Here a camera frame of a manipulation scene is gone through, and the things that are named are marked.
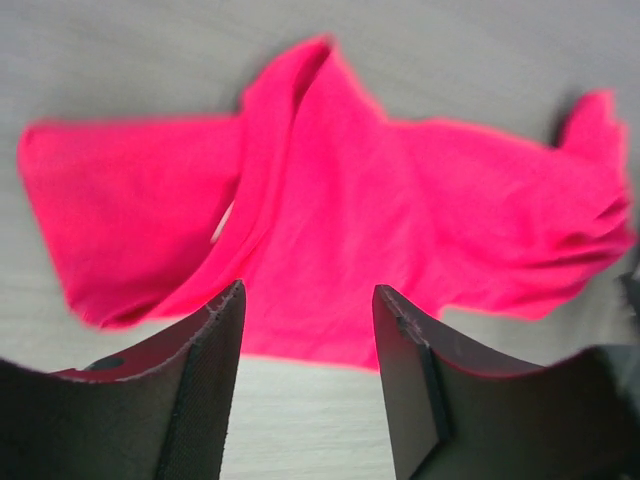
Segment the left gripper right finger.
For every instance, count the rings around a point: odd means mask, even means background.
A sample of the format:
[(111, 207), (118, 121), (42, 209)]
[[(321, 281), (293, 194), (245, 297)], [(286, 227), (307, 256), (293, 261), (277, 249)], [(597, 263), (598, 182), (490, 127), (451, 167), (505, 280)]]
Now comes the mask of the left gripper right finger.
[(591, 346), (539, 366), (386, 285), (374, 291), (373, 319), (397, 478), (638, 477), (637, 346)]

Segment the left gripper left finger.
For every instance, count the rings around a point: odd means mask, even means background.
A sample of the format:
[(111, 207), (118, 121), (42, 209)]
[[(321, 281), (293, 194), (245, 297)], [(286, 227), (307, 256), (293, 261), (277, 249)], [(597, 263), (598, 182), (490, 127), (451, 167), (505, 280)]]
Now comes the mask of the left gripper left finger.
[(5, 479), (216, 479), (246, 306), (234, 282), (195, 313), (93, 362), (1, 364)]

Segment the pink t shirt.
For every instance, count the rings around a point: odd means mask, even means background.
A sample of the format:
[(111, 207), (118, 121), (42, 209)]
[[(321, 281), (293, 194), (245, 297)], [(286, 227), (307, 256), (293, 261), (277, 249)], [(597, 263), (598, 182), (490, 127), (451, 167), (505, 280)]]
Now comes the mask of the pink t shirt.
[(584, 95), (559, 143), (387, 115), (327, 37), (275, 58), (228, 114), (46, 121), (17, 164), (70, 309), (101, 329), (247, 290), (246, 354), (374, 370), (394, 287), (539, 320), (635, 240), (625, 125)]

